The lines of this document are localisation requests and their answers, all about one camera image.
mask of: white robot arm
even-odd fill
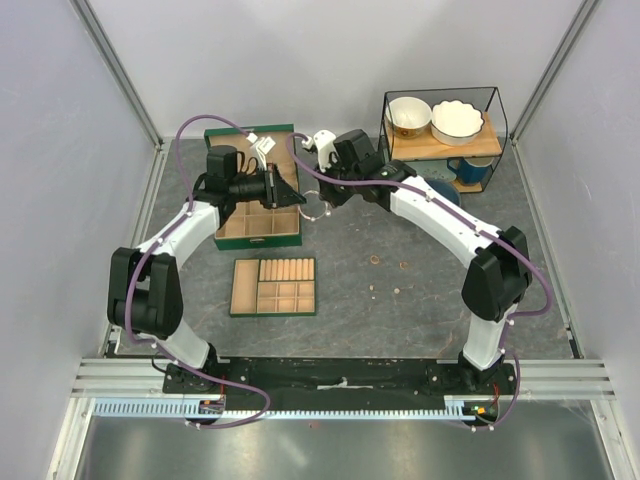
[[[255,178],[238,176],[233,167],[237,165],[235,149],[216,148],[219,150],[213,154],[211,150],[209,152],[207,174],[203,174],[205,188],[196,188],[198,195],[193,208],[189,209],[189,204],[185,204],[176,217],[187,215],[188,218],[167,238],[163,235],[166,236],[169,226],[135,249],[116,251],[109,286],[108,318],[115,325],[124,326],[131,272],[144,252],[159,243],[144,271],[144,277],[149,278],[148,288],[136,287],[131,306],[132,327],[139,335],[156,339],[171,355],[196,369],[203,369],[208,360],[215,362],[216,353],[213,346],[182,321],[179,269],[200,243],[224,225],[237,202],[260,200],[267,208],[304,203],[304,197],[294,192],[273,166],[256,172]],[[473,223],[478,230],[503,238],[526,256],[526,240],[521,232],[513,227],[502,232],[474,218],[440,196],[404,163],[385,162],[361,130],[339,138],[322,131],[307,141],[305,148],[318,152],[317,169],[325,176],[355,181],[394,180],[425,192],[426,198],[388,186],[345,188],[319,182],[321,196],[332,206],[344,204],[353,195],[362,195],[365,200],[378,203],[385,210],[416,224],[458,258],[468,272],[462,296],[472,312],[469,337],[461,357],[475,372],[491,369],[501,358],[499,342],[505,319],[517,308],[531,277],[514,257],[469,229],[460,218]],[[232,172],[215,167],[213,160],[216,158],[217,165],[227,165]],[[436,205],[435,199],[446,203],[458,218]]]

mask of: mug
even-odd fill
[[[447,168],[458,176],[463,185],[473,185],[482,181],[487,174],[493,158],[452,157],[447,159]]]

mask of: metal ring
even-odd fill
[[[307,195],[317,195],[318,198],[320,198],[320,192],[318,192],[317,190],[308,190],[305,193],[302,194],[303,197],[307,197]],[[306,213],[304,213],[302,211],[302,209],[300,208],[300,205],[298,205],[298,212],[300,212],[300,216],[302,218],[304,218],[305,220],[309,220],[310,222],[315,222],[316,220],[320,220],[322,217],[330,217],[331,216],[331,205],[329,205],[329,202],[322,200],[322,202],[324,203],[324,212],[322,212],[322,214],[320,214],[317,217],[312,217],[310,215],[307,215]]]

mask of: white bowl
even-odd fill
[[[389,102],[385,116],[398,136],[414,138],[429,125],[431,107],[419,98],[399,97]]]
[[[445,145],[466,145],[482,131],[483,125],[482,113],[469,103],[444,101],[433,107],[431,133]]]

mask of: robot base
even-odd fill
[[[515,390],[513,365],[502,362],[482,378],[466,364],[435,359],[230,357],[224,362],[206,373],[265,390],[275,411],[439,409],[445,395],[492,397],[494,383],[502,395]],[[220,393],[220,386],[169,364],[162,391],[212,395]],[[237,388],[224,391],[234,410],[262,408],[259,395]]]

